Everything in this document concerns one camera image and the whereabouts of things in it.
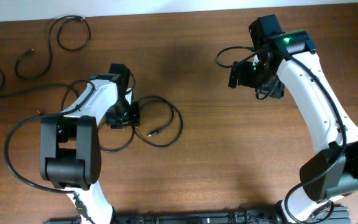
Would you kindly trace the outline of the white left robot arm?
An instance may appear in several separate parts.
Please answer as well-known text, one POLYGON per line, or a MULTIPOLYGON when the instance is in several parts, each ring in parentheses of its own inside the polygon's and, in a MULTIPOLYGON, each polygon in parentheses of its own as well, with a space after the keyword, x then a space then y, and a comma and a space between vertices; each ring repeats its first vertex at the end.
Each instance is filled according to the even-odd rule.
POLYGON ((99 183, 99 125, 113 129, 139 125, 131 72, 96 74, 86 90, 60 115, 41 121, 40 175, 70 197, 85 223, 112 223, 114 208, 99 183))

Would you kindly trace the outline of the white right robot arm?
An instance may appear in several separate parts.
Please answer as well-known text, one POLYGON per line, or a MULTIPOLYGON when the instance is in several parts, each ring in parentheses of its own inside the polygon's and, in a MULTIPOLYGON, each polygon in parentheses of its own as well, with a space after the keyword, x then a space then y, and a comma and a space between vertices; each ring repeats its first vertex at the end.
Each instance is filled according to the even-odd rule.
POLYGON ((329 85, 309 35, 282 31, 275 15, 250 26, 251 55, 230 65, 229 87, 246 86, 256 98, 281 98, 288 90, 311 134, 314 156, 300 183, 271 211, 251 210, 247 222, 349 223, 336 202, 358 191, 358 127, 329 85))

